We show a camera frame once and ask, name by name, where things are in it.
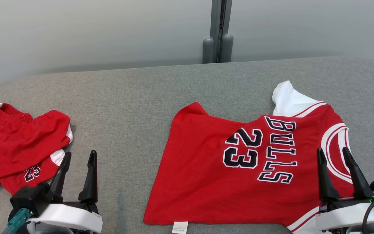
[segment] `red shorts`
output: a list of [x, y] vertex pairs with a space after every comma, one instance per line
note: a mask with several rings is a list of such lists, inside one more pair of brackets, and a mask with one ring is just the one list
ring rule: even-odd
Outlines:
[[14, 194], [51, 178], [72, 140], [70, 118], [49, 111], [35, 119], [9, 104], [0, 104], [0, 183]]

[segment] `white sleeve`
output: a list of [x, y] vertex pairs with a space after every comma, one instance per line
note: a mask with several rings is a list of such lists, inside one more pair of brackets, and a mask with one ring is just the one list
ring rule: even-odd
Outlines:
[[273, 91], [272, 101], [276, 107], [273, 110], [273, 115], [288, 116], [288, 117], [303, 117], [297, 116], [305, 110], [310, 109], [313, 105], [326, 105], [324, 102], [319, 102], [310, 97], [307, 97], [292, 87], [289, 80], [278, 84]]

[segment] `black cable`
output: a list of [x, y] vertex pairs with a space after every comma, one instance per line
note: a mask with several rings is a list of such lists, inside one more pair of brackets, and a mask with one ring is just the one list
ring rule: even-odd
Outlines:
[[366, 234], [366, 224], [367, 224], [367, 221], [368, 221], [368, 216], [371, 212], [371, 209], [373, 209], [373, 207], [374, 207], [374, 201], [370, 204], [370, 206], [368, 207], [368, 209], [365, 212], [365, 216], [363, 218], [363, 223], [362, 223], [362, 234]]

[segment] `white side panel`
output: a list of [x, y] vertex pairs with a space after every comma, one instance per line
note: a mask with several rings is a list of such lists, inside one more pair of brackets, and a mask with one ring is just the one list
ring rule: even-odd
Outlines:
[[211, 0], [0, 0], [0, 83], [202, 62]]
[[234, 0], [232, 62], [353, 55], [374, 59], [374, 1]]

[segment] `elastic waistband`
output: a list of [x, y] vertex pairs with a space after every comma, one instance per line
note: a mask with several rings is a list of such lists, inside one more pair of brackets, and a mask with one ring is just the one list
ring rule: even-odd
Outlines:
[[32, 121], [31, 114], [22, 113], [7, 103], [3, 103], [0, 107], [0, 119], [13, 124], [21, 124]]

